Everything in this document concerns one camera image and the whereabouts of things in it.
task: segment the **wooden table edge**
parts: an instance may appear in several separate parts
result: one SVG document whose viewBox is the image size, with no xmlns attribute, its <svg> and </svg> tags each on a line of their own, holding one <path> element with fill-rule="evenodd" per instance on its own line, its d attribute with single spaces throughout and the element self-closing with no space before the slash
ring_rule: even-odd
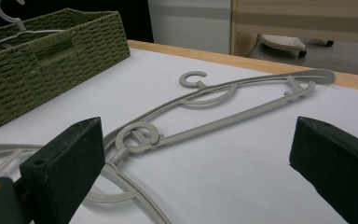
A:
<svg viewBox="0 0 358 224">
<path fill-rule="evenodd" d="M 147 43 L 136 40 L 128 40 L 130 48 L 143 49 L 158 53 L 171 54 L 191 59 L 202 60 L 211 63 L 221 63 L 270 74 L 289 73 L 311 69 L 309 67 L 291 65 L 286 63 L 273 63 L 257 59 L 243 58 L 239 56 L 214 53 L 198 49 L 185 49 L 168 45 Z M 335 72 L 337 80 L 335 85 L 358 90 L 358 75 Z"/>
</svg>

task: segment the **white table surface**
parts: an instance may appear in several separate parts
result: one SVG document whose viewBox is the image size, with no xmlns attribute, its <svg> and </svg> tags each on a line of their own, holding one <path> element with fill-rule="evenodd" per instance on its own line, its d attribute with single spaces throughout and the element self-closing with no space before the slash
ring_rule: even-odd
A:
<svg viewBox="0 0 358 224">
<path fill-rule="evenodd" d="M 206 85 L 265 75 L 131 49 L 129 59 L 0 127 L 0 143 L 45 145 L 73 123 L 93 117 L 101 117 L 107 134 L 158 105 L 195 91 L 183 88 L 178 80 L 183 73 L 196 70 L 208 74 L 201 77 Z M 285 84 L 243 87 L 221 104 L 177 107 L 152 123 L 160 133 L 170 135 L 282 97 L 287 90 Z M 172 223 L 346 223 L 289 166 L 298 116 L 329 122 L 358 137 L 358 90 L 318 85 L 313 94 L 279 109 L 185 142 L 131 155 L 119 167 Z M 2 175 L 20 177 L 15 165 Z M 120 192 L 103 177 L 94 189 Z M 71 223 L 154 220 L 136 201 L 83 202 Z"/>
</svg>

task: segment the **clothes hanger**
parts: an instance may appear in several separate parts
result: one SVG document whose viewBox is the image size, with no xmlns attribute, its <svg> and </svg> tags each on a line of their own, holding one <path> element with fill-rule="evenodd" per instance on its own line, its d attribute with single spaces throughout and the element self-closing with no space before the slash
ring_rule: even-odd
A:
<svg viewBox="0 0 358 224">
<path fill-rule="evenodd" d="M 17 38 L 20 35 L 54 34 L 54 33 L 63 31 L 63 30 L 39 30 L 39 31 L 27 30 L 24 23 L 22 22 L 22 20 L 20 18 L 11 18 L 7 14 L 5 14 L 5 12 L 1 8 L 1 2 L 2 2 L 2 0 L 0 0 L 0 17 L 3 20 L 8 21 L 10 23 L 16 23 L 17 26 L 19 27 L 20 31 L 18 33 L 16 33 L 15 35 L 11 35 L 6 38 L 0 39 L 0 45 L 4 44 L 5 42 L 7 42 L 11 39 Z M 17 2 L 19 2 L 21 5 L 25 4 L 24 0 L 17 0 Z"/>
<path fill-rule="evenodd" d="M 187 138 L 191 138 L 202 133 L 214 131 L 229 124 L 236 123 L 242 119 L 248 119 L 266 111 L 280 107 L 281 105 L 293 102 L 297 98 L 310 94 L 314 91 L 315 83 L 332 84 L 336 81 L 336 75 L 333 72 L 324 69 L 312 69 L 307 71 L 262 77 L 249 77 L 214 86 L 207 86 L 202 81 L 186 81 L 186 78 L 190 76 L 205 77 L 206 74 L 200 71 L 189 72 L 181 75 L 179 79 L 179 82 L 182 86 L 187 88 L 199 88 L 198 91 L 194 91 L 190 94 L 186 94 L 184 96 L 171 100 L 164 105 L 158 106 L 150 110 L 149 112 L 143 114 L 142 116 L 133 119 L 132 121 L 115 129 L 104 137 L 103 142 L 105 148 L 105 155 L 108 151 L 116 150 L 116 152 L 110 159 L 106 160 L 106 164 L 103 169 L 108 174 L 115 177 L 123 186 L 126 187 L 128 191 L 116 195 L 106 195 L 91 191 L 86 197 L 87 200 L 96 203 L 118 203 L 126 201 L 128 199 L 137 198 L 150 211 L 150 213 L 155 217 L 158 223 L 171 223 L 169 219 L 165 216 L 165 214 L 162 212 L 162 210 L 158 208 L 156 203 L 154 203 L 153 200 L 141 188 L 139 188 L 134 182 L 132 182 L 129 178 L 127 178 L 119 171 L 118 165 L 125 158 L 129 157 L 130 153 L 139 153 L 148 149 L 155 149 L 163 145 L 168 145 L 178 141 L 186 140 Z M 268 81 L 287 82 L 291 86 L 293 91 L 286 91 L 283 97 L 280 97 L 276 100 L 272 100 L 268 103 L 264 103 L 251 109 L 244 110 L 240 113 L 222 119 L 218 119 L 213 122 L 200 125 L 199 127 L 166 137 L 163 134 L 158 133 L 158 129 L 156 126 L 154 126 L 150 122 L 147 122 L 148 120 L 174 107 L 180 105 L 194 106 L 219 103 L 232 96 L 234 91 L 240 86 Z M 298 81 L 308 82 L 308 86 L 306 88 L 303 88 L 298 83 Z M 228 91 L 223 95 L 215 97 L 211 100 L 195 101 L 195 99 L 201 97 L 204 94 L 221 90 Z M 150 132 L 150 138 L 145 137 L 144 134 L 141 133 L 138 129 L 147 129 Z M 136 140 L 140 142 L 140 145 L 135 147 L 126 146 L 124 144 L 124 139 L 130 136 L 135 136 Z M 9 156 L 8 159 L 2 163 L 4 165 L 0 165 L 0 170 L 5 168 L 5 165 L 9 164 L 12 160 L 14 160 L 13 158 L 17 157 L 21 153 L 20 150 L 38 150 L 41 147 L 42 146 L 33 145 L 0 145 L 0 158 L 4 156 Z"/>
</svg>

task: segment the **white wall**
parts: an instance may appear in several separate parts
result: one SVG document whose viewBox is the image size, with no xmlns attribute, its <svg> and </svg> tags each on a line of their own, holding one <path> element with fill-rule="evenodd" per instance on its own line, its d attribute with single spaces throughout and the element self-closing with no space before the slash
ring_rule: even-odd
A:
<svg viewBox="0 0 358 224">
<path fill-rule="evenodd" d="M 156 43 L 229 54 L 231 0 L 148 0 Z"/>
</svg>

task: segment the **woven basket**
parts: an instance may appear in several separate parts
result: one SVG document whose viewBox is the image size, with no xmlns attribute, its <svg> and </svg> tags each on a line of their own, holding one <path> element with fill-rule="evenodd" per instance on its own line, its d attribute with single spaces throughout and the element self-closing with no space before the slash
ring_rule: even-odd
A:
<svg viewBox="0 0 358 224">
<path fill-rule="evenodd" d="M 0 48 L 0 126 L 128 58 L 118 12 L 64 9 L 24 21 L 27 30 L 64 30 L 20 35 Z M 0 27 L 0 39 L 15 35 Z"/>
</svg>

